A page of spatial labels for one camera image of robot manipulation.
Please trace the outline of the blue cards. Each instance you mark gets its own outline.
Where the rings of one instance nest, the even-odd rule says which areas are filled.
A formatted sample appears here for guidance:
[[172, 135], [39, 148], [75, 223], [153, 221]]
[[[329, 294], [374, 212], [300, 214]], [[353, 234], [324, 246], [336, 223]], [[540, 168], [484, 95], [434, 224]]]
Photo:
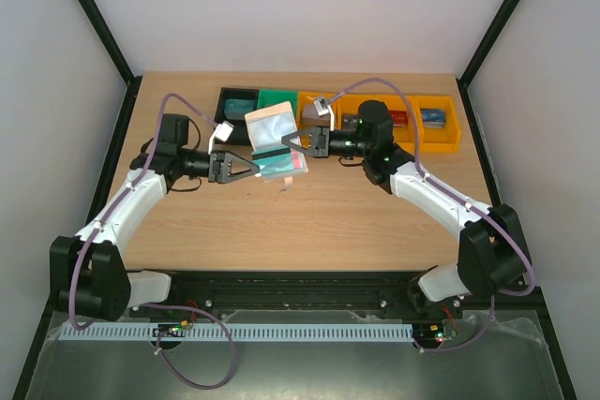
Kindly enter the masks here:
[[282, 119], [259, 119], [255, 111], [245, 116], [247, 133], [254, 150], [267, 150], [281, 144], [281, 137], [297, 130], [296, 124]]

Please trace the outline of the teal black-stripe credit card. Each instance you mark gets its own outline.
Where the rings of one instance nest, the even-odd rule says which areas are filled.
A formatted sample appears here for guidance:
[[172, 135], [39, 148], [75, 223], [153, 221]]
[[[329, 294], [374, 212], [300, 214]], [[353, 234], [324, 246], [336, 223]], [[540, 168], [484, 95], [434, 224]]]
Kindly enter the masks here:
[[281, 146], [270, 150], [255, 150], [251, 159], [259, 167], [259, 174], [263, 179], [285, 176], [294, 169], [292, 150]]

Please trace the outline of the beige leather card holder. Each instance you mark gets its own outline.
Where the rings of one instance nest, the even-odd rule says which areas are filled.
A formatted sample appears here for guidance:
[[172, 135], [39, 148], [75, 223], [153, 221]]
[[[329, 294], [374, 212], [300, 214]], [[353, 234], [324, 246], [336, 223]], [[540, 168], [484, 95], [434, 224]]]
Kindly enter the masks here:
[[291, 138], [292, 147], [282, 139], [298, 131], [290, 101], [258, 109], [245, 115], [252, 146], [252, 161], [259, 167], [258, 177], [266, 183], [281, 181], [280, 191], [293, 185], [293, 177], [308, 172], [305, 155], [297, 150], [301, 141]]

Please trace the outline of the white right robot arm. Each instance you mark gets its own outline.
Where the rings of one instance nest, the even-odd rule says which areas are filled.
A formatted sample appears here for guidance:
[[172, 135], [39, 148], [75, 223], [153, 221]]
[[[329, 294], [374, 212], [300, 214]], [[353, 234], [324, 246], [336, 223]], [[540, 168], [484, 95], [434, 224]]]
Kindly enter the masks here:
[[314, 158], [361, 158], [370, 182], [406, 200], [446, 228], [458, 242], [457, 262], [437, 265], [415, 281], [409, 306], [426, 318], [450, 297], [512, 294], [510, 284], [533, 266], [518, 215], [506, 204], [491, 207], [460, 193], [402, 149], [384, 103], [363, 102], [354, 130], [313, 126], [282, 137], [283, 145]]

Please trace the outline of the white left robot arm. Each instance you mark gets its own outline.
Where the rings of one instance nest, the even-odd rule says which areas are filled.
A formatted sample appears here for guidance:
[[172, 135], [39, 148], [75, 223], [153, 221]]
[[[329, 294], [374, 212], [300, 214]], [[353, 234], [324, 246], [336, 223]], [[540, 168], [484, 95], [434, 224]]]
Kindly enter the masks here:
[[80, 317], [115, 321], [129, 308], [168, 298], [168, 274], [130, 272], [123, 257], [145, 217], [179, 179], [229, 184], [258, 173], [253, 162], [229, 151], [188, 147], [189, 124], [186, 115], [163, 115], [116, 194], [74, 236], [52, 242], [51, 304], [68, 314], [76, 329], [83, 327]]

